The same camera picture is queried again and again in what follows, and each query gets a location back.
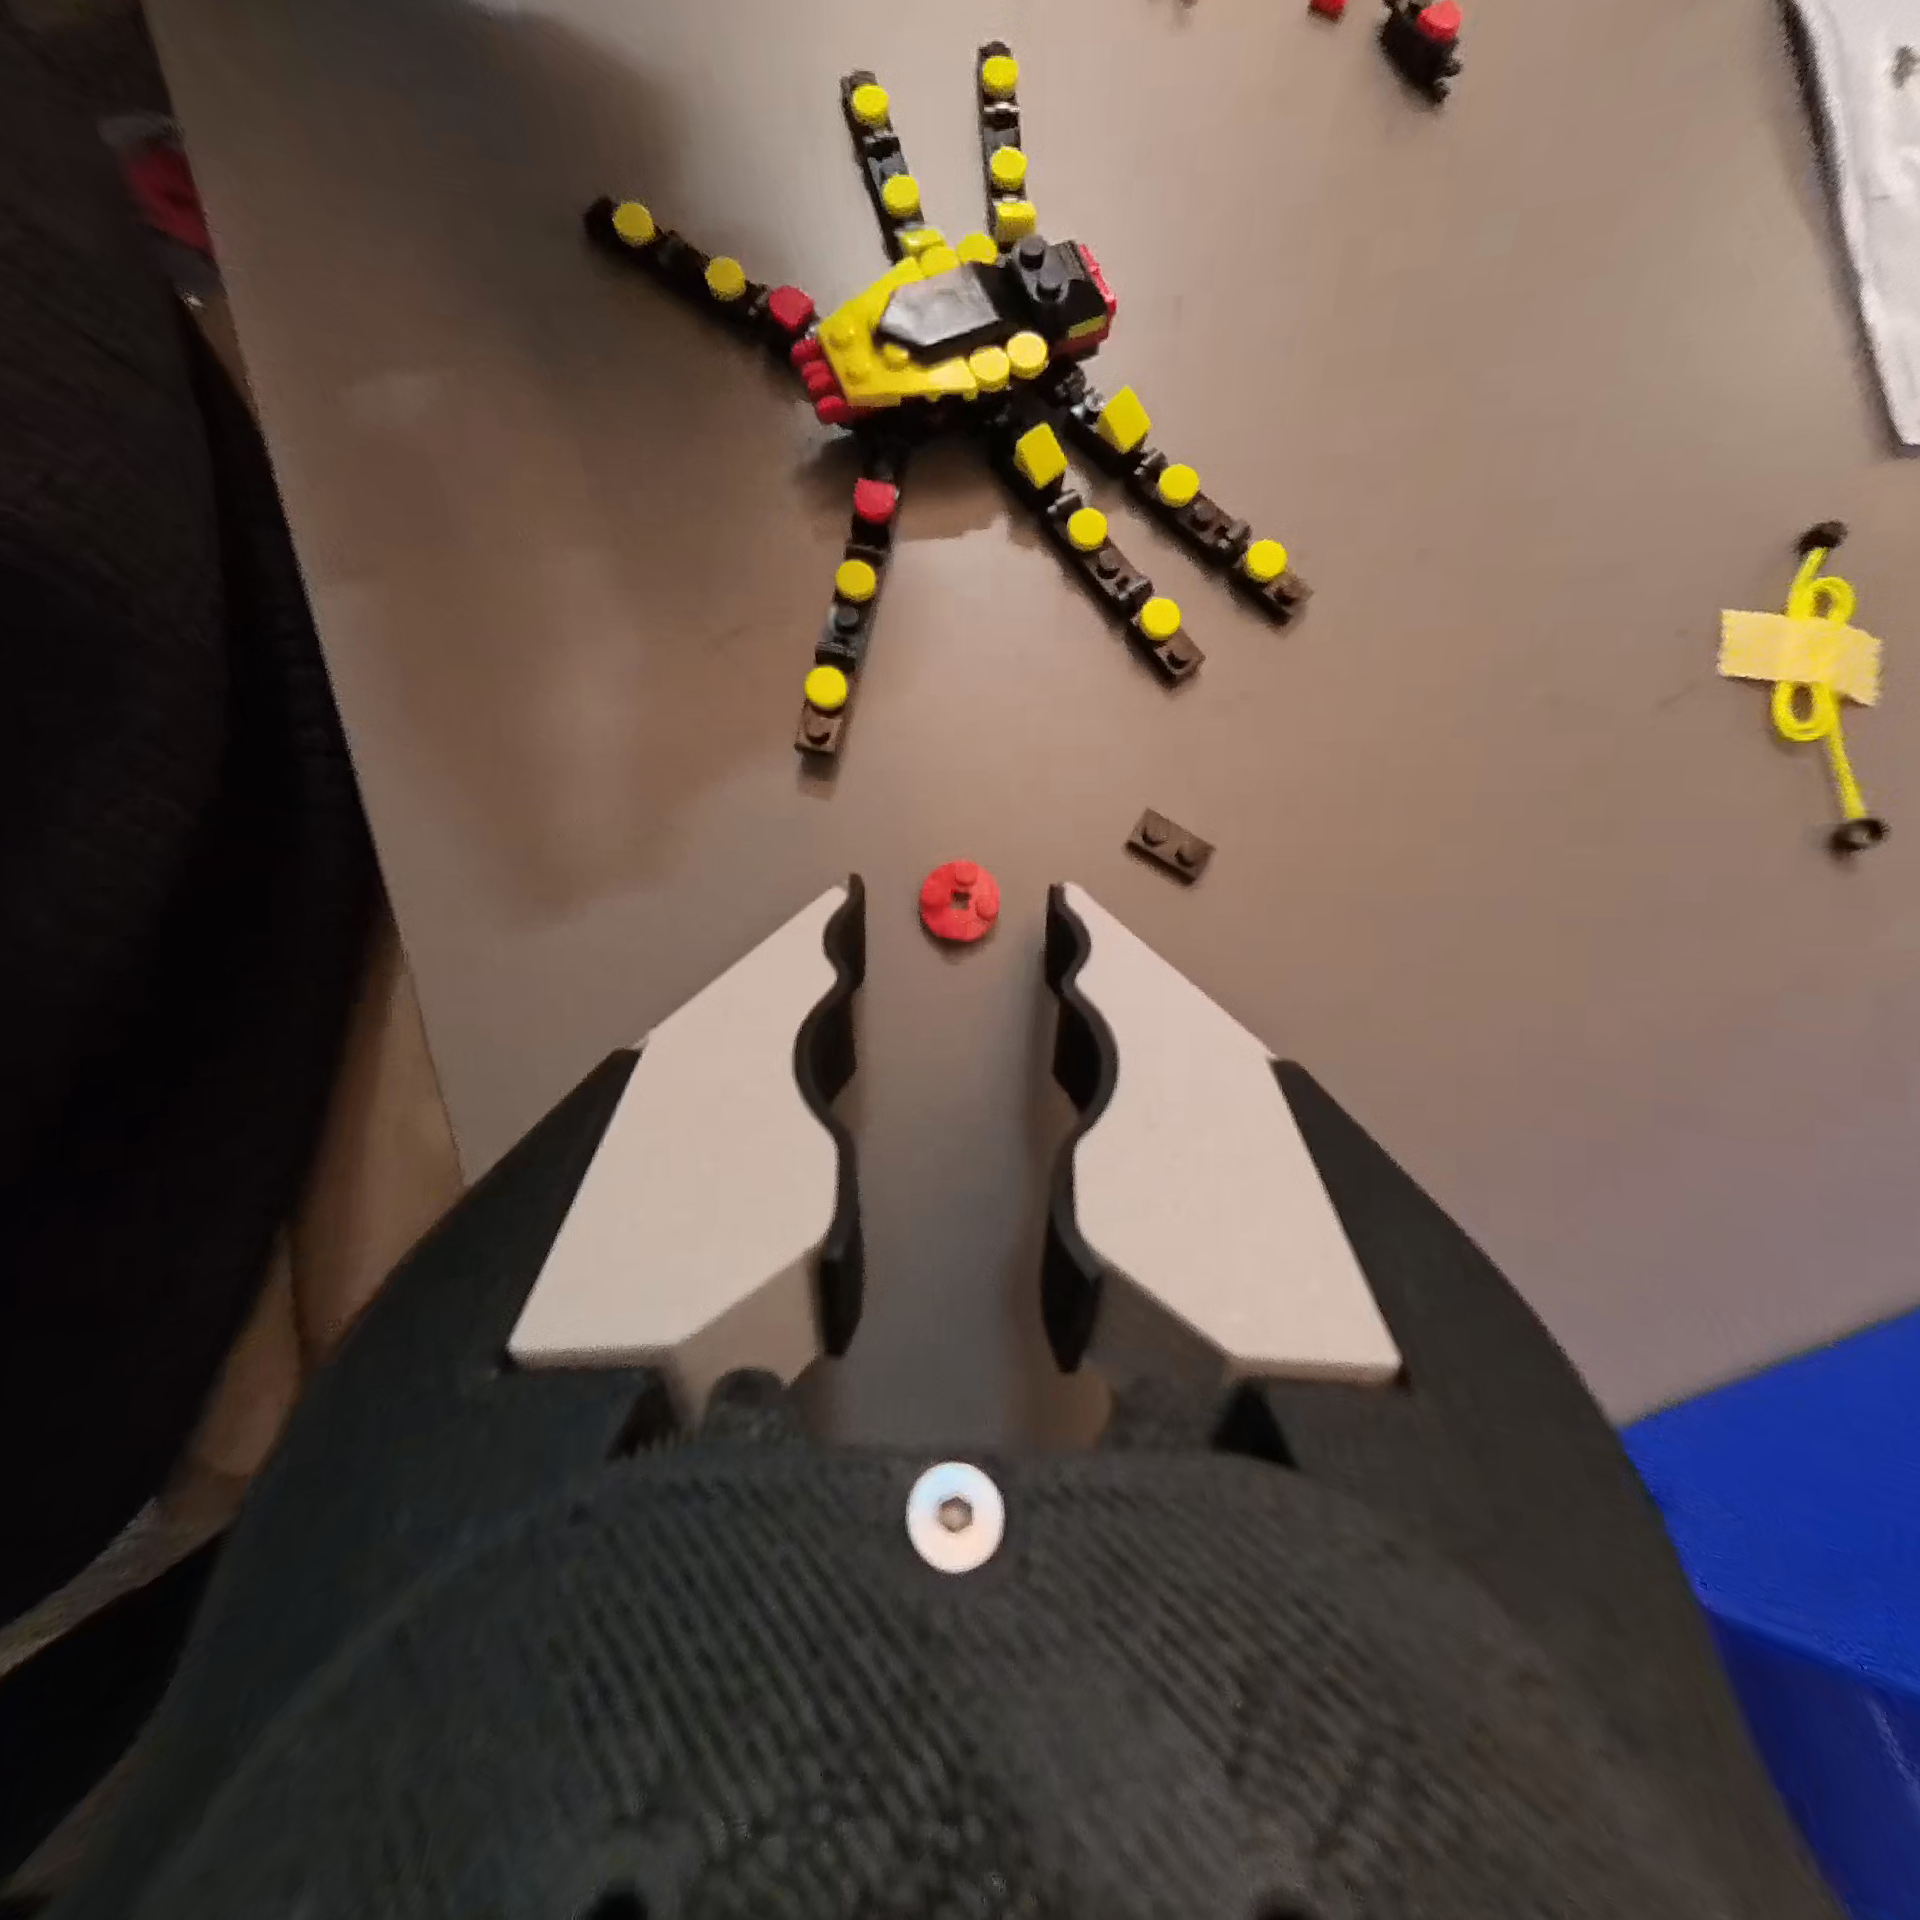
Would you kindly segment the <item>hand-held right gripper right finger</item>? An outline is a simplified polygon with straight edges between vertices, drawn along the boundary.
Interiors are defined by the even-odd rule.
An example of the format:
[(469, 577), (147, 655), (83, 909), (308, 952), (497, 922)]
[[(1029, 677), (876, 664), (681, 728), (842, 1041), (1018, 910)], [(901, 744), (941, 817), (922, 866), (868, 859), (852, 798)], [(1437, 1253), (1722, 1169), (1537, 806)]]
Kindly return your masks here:
[(1072, 881), (1047, 890), (1053, 1085), (1050, 1357), (1164, 1379), (1389, 1386), (1394, 1341), (1281, 1081), (1277, 1054)]

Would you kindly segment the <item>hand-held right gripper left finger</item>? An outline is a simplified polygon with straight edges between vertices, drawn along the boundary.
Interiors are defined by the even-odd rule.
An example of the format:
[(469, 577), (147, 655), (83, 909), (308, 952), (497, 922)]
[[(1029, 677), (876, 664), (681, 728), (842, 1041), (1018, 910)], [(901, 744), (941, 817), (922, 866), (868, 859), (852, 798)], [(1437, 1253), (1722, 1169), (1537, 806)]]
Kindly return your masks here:
[(650, 1370), (699, 1415), (725, 1377), (796, 1383), (865, 1305), (858, 1069), (867, 887), (824, 890), (636, 1048), (512, 1329), (520, 1370)]

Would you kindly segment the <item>yellow black lego spider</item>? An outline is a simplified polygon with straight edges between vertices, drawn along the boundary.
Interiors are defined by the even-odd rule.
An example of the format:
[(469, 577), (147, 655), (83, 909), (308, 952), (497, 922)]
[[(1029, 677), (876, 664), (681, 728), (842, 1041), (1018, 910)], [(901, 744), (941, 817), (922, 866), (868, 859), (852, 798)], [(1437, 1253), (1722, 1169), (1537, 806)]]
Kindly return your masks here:
[(1050, 241), (1041, 229), (1019, 59), (1008, 41), (976, 49), (973, 99), (986, 229), (949, 241), (925, 217), (889, 90), (871, 69), (842, 79), (840, 103), (889, 266), (835, 306), (696, 247), (639, 199), (604, 198), (584, 211), (584, 232), (605, 257), (787, 362), (818, 426), (858, 450), (849, 539), (796, 733), (797, 757), (817, 767), (845, 747), (895, 563), (907, 463), (947, 435), (969, 435), (983, 449), (1069, 577), (1170, 686), (1188, 681), (1205, 655), (1179, 607), (1123, 553), (1109, 518), (1074, 485), (1069, 449), (1128, 487), (1170, 539), (1273, 622), (1291, 622), (1312, 598), (1282, 539), (1227, 513), (1197, 469), (1154, 443), (1135, 390), (1105, 395), (1089, 382), (1089, 363), (1113, 335), (1119, 298), (1087, 243)]

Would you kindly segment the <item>small black red lego assembly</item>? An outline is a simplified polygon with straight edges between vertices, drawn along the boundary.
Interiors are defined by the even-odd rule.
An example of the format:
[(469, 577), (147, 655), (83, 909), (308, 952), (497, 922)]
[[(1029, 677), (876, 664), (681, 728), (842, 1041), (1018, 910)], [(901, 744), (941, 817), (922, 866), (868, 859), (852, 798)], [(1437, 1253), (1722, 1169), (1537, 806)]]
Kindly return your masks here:
[(1442, 106), (1461, 73), (1461, 33), (1458, 3), (1386, 3), (1378, 45), (1410, 90)]

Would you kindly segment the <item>tagged blue plastic bin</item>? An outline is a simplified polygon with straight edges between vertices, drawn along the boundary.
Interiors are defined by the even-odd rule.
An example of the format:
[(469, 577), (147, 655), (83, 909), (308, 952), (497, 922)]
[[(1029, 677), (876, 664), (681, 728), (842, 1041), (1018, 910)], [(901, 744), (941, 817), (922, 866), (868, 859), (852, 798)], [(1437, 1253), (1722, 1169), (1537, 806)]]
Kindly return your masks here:
[(1919, 1312), (1624, 1429), (1793, 1823), (1919, 1915)]

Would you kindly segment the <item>beige masking tape strip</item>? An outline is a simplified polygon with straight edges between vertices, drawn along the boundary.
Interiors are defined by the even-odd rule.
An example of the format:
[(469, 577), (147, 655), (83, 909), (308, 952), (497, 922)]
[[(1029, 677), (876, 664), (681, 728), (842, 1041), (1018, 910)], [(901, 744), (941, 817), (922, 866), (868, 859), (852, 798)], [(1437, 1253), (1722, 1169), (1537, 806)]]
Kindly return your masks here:
[(1868, 710), (1881, 703), (1881, 641), (1849, 621), (1722, 611), (1717, 671), (1728, 681), (1825, 688)]

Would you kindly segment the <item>white instruction booklet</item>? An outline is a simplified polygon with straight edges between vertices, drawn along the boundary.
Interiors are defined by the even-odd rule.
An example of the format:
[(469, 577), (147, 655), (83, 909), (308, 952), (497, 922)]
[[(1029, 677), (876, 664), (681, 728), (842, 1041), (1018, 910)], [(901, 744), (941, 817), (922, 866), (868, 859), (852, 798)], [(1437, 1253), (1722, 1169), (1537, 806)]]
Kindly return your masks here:
[(1919, 450), (1919, 6), (1781, 3), (1891, 443)]

